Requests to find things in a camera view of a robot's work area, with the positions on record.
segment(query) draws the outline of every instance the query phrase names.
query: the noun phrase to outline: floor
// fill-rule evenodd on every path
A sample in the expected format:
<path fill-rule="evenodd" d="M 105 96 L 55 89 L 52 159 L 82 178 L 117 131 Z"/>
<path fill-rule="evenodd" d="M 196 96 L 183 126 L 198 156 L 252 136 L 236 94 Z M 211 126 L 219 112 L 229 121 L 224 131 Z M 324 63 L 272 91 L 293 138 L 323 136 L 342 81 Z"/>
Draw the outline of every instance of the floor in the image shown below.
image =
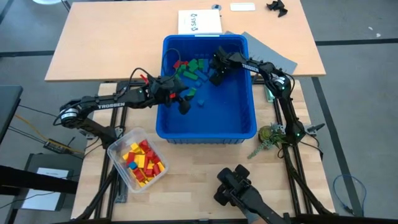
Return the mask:
<path fill-rule="evenodd" d="M 393 141 L 398 128 L 398 106 L 394 102 L 398 96 L 398 64 L 394 60 L 398 57 L 398 40 L 394 39 L 398 38 L 398 1 L 302 0 L 302 4 L 327 72 L 325 77 L 300 81 L 312 123 L 328 123 L 318 138 L 325 153 L 323 165 L 329 186 L 332 189 L 335 177 L 347 171 L 340 169 L 344 164 L 342 152 L 351 175 L 366 186 L 365 216 L 398 218 L 398 153 Z M 66 17 L 61 4 L 42 6 L 31 0 L 0 0 L 0 54 L 55 50 Z M 373 40 L 381 39 L 394 39 L 395 44 L 373 44 Z M 363 41 L 344 45 L 347 43 L 339 40 Z M 22 105 L 52 114 L 57 114 L 58 107 L 70 99 L 97 92 L 96 82 L 45 83 L 51 58 L 0 57 L 0 83 L 22 85 Z M 322 94 L 326 101 L 319 100 Z M 53 127 L 53 118 L 47 115 L 24 108 L 19 108 L 17 114 L 47 137 L 67 143 L 75 136 L 71 146 L 85 146 L 82 135 Z M 32 133 L 18 120 L 13 120 L 12 125 Z M 0 164 L 23 169 L 32 153 L 51 154 L 40 143 L 9 131 L 0 146 Z M 357 182 L 354 184 L 355 197 L 362 201 L 364 192 Z M 336 191 L 351 207 L 342 179 L 336 181 Z M 334 193 L 332 197 L 336 211 L 348 215 Z M 0 196 L 0 206 L 11 201 L 12 197 Z M 5 222 L 9 210 L 10 206 L 0 209 L 0 223 Z M 70 212 L 70 205 L 59 212 L 19 210 L 15 223 L 67 221 Z"/>

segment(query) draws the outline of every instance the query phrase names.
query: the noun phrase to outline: clear plastic container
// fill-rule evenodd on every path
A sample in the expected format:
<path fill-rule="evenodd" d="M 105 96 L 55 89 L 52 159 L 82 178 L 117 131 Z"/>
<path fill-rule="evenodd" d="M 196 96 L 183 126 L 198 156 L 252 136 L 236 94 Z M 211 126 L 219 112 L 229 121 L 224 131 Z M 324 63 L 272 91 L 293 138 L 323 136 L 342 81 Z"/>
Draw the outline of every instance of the clear plastic container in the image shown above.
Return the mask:
<path fill-rule="evenodd" d="M 130 147 L 131 144 L 133 143 L 139 144 L 143 140 L 147 140 L 149 146 L 157 154 L 160 161 L 163 163 L 165 169 L 159 175 L 157 175 L 155 178 L 149 181 L 148 184 L 141 187 L 137 183 L 136 178 L 130 173 L 129 168 L 126 165 L 126 161 L 123 159 L 123 155 L 125 155 L 131 150 Z M 157 182 L 161 177 L 163 177 L 169 169 L 169 163 L 166 161 L 163 154 L 160 153 L 156 145 L 148 138 L 148 135 L 146 134 L 145 130 L 142 128 L 134 128 L 133 130 L 129 131 L 122 138 L 118 139 L 116 142 L 110 145 L 108 147 L 107 152 L 108 156 L 113 161 L 123 181 L 126 183 L 126 185 L 133 193 L 141 193 L 145 191 L 148 187 L 150 187 L 152 184 Z"/>

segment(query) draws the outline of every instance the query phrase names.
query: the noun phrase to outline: table surface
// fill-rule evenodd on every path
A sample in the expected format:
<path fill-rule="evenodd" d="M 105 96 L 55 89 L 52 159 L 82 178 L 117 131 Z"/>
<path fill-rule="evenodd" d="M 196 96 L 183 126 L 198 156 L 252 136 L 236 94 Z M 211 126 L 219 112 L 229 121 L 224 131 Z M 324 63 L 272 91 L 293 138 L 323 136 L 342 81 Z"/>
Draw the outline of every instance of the table surface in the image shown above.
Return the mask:
<path fill-rule="evenodd" d="M 99 95 L 112 94 L 115 89 L 114 83 L 101 84 Z M 262 85 L 253 86 L 253 96 L 257 127 L 274 123 L 273 105 L 266 101 Z M 310 124 L 299 81 L 296 81 L 292 98 L 301 122 Z M 260 191 L 265 203 L 279 215 L 284 212 L 294 215 L 285 163 L 283 159 L 277 157 L 276 148 L 262 151 L 248 160 L 246 158 L 248 154 L 259 145 L 257 138 L 248 139 L 237 145 L 169 144 L 156 134 L 156 112 L 156 106 L 141 110 L 129 109 L 126 120 L 127 131 L 136 126 L 143 127 L 167 158 L 170 169 L 146 192 L 129 193 L 127 203 L 116 204 L 113 211 L 114 221 L 244 218 L 238 208 L 230 205 L 223 207 L 213 199 L 220 185 L 216 178 L 217 173 L 225 167 L 234 169 L 238 164 L 249 169 L 251 172 L 249 178 L 253 186 Z M 110 119 L 111 110 L 94 113 L 94 120 L 104 126 L 109 125 Z M 305 137 L 303 142 L 316 145 L 311 137 Z M 308 186 L 319 201 L 333 211 L 333 202 L 318 151 L 303 144 L 298 146 Z M 73 218 L 84 211 L 98 190 L 104 154 L 105 150 L 99 148 L 83 161 L 72 211 Z M 305 211 L 300 190 L 298 195 L 302 211 Z M 106 213 L 108 197 L 109 191 L 104 196 L 103 216 Z"/>
<path fill-rule="evenodd" d="M 255 11 L 233 12 L 232 2 L 253 2 Z M 163 40 L 178 34 L 178 10 L 221 6 L 223 32 L 248 32 L 297 62 L 293 75 L 320 76 L 325 69 L 299 0 L 284 1 L 287 15 L 265 9 L 264 0 L 74 2 L 46 81 L 127 79 L 136 67 L 160 75 Z"/>

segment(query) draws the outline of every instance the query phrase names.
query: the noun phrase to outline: metal frame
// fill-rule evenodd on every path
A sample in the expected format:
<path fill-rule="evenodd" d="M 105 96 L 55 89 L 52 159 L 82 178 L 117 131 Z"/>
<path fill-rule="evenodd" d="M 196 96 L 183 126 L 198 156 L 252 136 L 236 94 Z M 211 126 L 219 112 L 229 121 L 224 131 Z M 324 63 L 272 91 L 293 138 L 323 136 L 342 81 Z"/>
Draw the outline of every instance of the metal frame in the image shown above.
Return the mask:
<path fill-rule="evenodd" d="M 131 86 L 141 86 L 143 85 L 144 82 L 140 81 L 140 80 L 133 80 L 131 83 Z M 256 80 L 253 85 L 264 85 L 264 81 L 263 80 Z M 277 100 L 274 100 L 274 109 L 275 109 L 275 115 L 276 115 L 276 120 L 278 124 L 282 124 L 282 115 L 280 113 L 280 109 L 279 109 L 279 104 L 277 102 Z M 111 117 L 111 124 L 115 124 L 116 122 L 116 113 L 115 109 L 112 113 L 112 117 Z M 125 125 L 126 122 L 126 117 L 127 117 L 127 109 L 122 111 L 122 115 L 121 115 L 121 126 Z M 304 175 L 304 171 L 303 171 L 303 164 L 302 164 L 302 160 L 300 157 L 300 153 L 299 153 L 299 148 L 293 147 L 293 152 L 294 152 L 294 157 L 295 157 L 295 162 L 296 162 L 296 166 L 297 166 L 297 170 L 298 170 L 298 174 L 300 176 L 300 178 L 302 178 L 302 180 L 304 182 L 305 181 L 305 175 Z M 103 166 L 103 170 L 101 173 L 101 180 L 104 180 L 106 178 L 106 174 L 108 171 L 108 164 L 109 164 L 109 157 L 105 156 L 104 158 L 104 166 Z M 289 178 L 289 187 L 290 187 L 290 193 L 292 196 L 292 203 L 293 203 L 293 208 L 294 208 L 294 212 L 295 215 L 298 216 L 301 213 L 301 208 L 300 208 L 300 202 L 299 202 L 299 198 L 297 195 L 297 188 L 296 188 L 296 184 L 295 181 L 293 179 L 293 177 L 291 175 L 289 175 L 288 173 L 288 178 Z M 107 206 L 107 216 L 106 218 L 110 218 L 112 219 L 112 214 L 113 214 L 113 205 L 114 205 L 114 199 L 117 196 L 117 190 L 116 188 L 116 183 L 117 180 L 115 180 L 112 183 L 112 186 L 114 186 L 114 190 L 112 190 L 112 186 L 111 186 L 111 193 L 110 193 L 110 197 L 108 200 L 108 206 Z M 306 212 L 308 214 L 312 214 L 312 206 L 311 203 L 309 201 L 309 199 L 307 198 L 306 195 L 303 194 L 303 198 L 304 198 L 304 203 L 305 203 L 305 208 L 306 208 Z M 99 203 L 99 206 L 96 209 L 96 213 L 95 214 L 101 214 L 101 204 Z M 119 223 L 119 224 L 127 224 L 127 223 L 247 223 L 246 219 L 224 219 L 224 220 L 158 220 L 158 221 L 148 221 L 148 222 L 143 222 L 143 221 L 125 221 L 125 222 L 113 222 L 113 223 Z"/>

